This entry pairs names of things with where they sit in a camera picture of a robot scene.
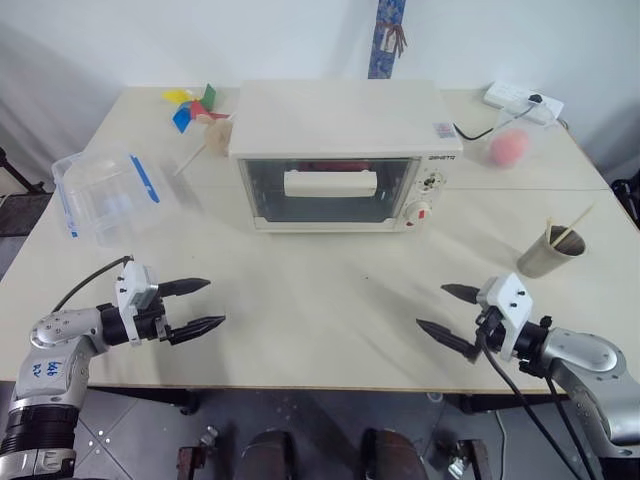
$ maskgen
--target label sticker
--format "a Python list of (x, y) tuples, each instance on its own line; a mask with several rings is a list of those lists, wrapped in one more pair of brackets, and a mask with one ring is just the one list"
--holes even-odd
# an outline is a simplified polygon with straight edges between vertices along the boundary
[(55, 379), (64, 373), (64, 358), (51, 358), (31, 365), (31, 374), (39, 379)]
[(382, 33), (382, 42), (380, 42), (380, 50), (385, 53), (393, 53), (397, 42), (398, 39), (396, 35), (394, 35), (389, 28), (385, 27)]
[(456, 134), (453, 131), (453, 125), (450, 123), (434, 123), (433, 128), (440, 138), (456, 138)]

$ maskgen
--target wooden stick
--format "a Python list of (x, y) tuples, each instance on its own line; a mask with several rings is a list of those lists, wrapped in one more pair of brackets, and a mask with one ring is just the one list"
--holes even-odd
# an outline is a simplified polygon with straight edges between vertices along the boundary
[(547, 217), (547, 229), (544, 231), (544, 236), (547, 239), (547, 243), (551, 243), (551, 227), (553, 226), (553, 218)]
[(556, 248), (556, 246), (562, 241), (564, 240), (567, 235), (569, 235), (574, 228), (576, 228), (576, 225), (578, 224), (578, 222), (580, 222), (580, 220), (582, 220), (584, 217), (587, 216), (587, 214), (593, 209), (595, 203), (592, 204), (589, 208), (587, 208), (584, 212), (582, 212), (582, 215), (580, 215), (578, 218), (576, 218), (573, 223), (571, 225), (569, 225), (564, 232), (562, 232), (558, 238), (556, 238), (553, 243), (551, 244), (551, 246), (553, 248)]
[(196, 158), (198, 155), (200, 155), (200, 153), (202, 153), (202, 151), (205, 149), (207, 145), (205, 143), (202, 144), (202, 146), (200, 146), (198, 148), (198, 150), (196, 150), (193, 155), (191, 155), (189, 157), (189, 159), (184, 162), (182, 165), (180, 165), (178, 168), (176, 168), (176, 171), (173, 172), (173, 176), (175, 177), (176, 175), (178, 175), (180, 172), (182, 172), (182, 170), (184, 170), (185, 168), (187, 168), (187, 166), (193, 161), (194, 158)]

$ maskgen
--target oven door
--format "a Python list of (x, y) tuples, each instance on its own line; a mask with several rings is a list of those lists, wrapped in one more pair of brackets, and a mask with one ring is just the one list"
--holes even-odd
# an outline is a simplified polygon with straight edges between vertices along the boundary
[(419, 164), (419, 157), (245, 159), (240, 167), (256, 226), (350, 230), (347, 224), (395, 223)]

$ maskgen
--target pink ball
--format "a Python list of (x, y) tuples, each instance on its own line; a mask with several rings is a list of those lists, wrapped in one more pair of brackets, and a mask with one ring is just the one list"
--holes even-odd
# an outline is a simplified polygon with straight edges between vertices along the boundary
[(524, 155), (529, 148), (529, 134), (520, 128), (511, 128), (494, 136), (489, 146), (493, 162), (510, 167)]

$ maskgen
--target chopstick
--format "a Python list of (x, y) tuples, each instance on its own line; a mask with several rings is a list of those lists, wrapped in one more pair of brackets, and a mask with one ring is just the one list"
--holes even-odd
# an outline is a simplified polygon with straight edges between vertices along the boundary
[(551, 228), (553, 227), (553, 218), (547, 217), (547, 229), (544, 231), (544, 237), (547, 243), (551, 243)]
[(553, 248), (555, 248), (562, 240), (564, 240), (567, 235), (569, 235), (574, 228), (576, 228), (576, 225), (584, 218), (587, 216), (587, 214), (593, 209), (593, 207), (595, 206), (595, 203), (591, 204), (591, 206), (589, 208), (587, 208), (584, 212), (582, 212), (582, 215), (580, 215), (578, 218), (576, 218), (573, 223), (571, 225), (569, 225), (564, 232), (562, 232), (558, 238), (556, 238), (553, 243), (551, 244), (551, 246)]

